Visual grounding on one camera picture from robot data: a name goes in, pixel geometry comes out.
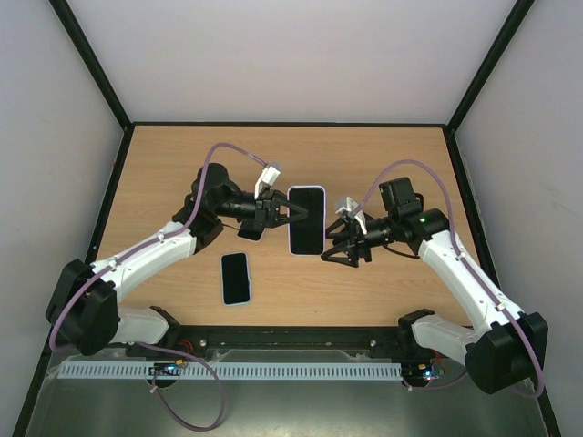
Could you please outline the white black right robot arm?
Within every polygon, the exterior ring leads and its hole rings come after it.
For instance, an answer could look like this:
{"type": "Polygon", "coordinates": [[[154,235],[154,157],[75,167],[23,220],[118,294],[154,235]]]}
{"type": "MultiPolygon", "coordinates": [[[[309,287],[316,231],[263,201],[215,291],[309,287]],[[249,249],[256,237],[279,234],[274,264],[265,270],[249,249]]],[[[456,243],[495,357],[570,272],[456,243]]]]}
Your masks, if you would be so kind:
{"type": "Polygon", "coordinates": [[[322,260],[356,268],[376,247],[404,243],[453,294],[470,321],[464,327],[432,310],[417,310],[398,321],[397,345],[410,357],[425,349],[465,366],[483,392],[492,394],[526,379],[542,381],[548,326],[525,313],[484,273],[463,246],[447,216],[425,209],[409,178],[380,184],[386,215],[374,218],[352,198],[340,199],[338,218],[325,230],[332,247],[322,260]]]}

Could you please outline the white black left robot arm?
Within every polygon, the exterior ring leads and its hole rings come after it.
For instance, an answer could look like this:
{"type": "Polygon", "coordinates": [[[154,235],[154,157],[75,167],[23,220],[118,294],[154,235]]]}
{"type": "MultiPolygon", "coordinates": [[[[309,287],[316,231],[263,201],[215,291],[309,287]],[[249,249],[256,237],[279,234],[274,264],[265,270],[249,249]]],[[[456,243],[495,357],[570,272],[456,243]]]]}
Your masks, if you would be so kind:
{"type": "Polygon", "coordinates": [[[241,190],[219,163],[199,169],[183,207],[154,235],[106,259],[74,259],[62,269],[46,309],[49,341],[62,337],[85,356],[112,343],[158,344],[177,322],[159,307],[131,309],[124,298],[141,283],[208,247],[236,219],[238,235],[257,240],[265,229],[305,219],[306,208],[272,189],[280,171],[267,166],[252,192],[241,190]]]}

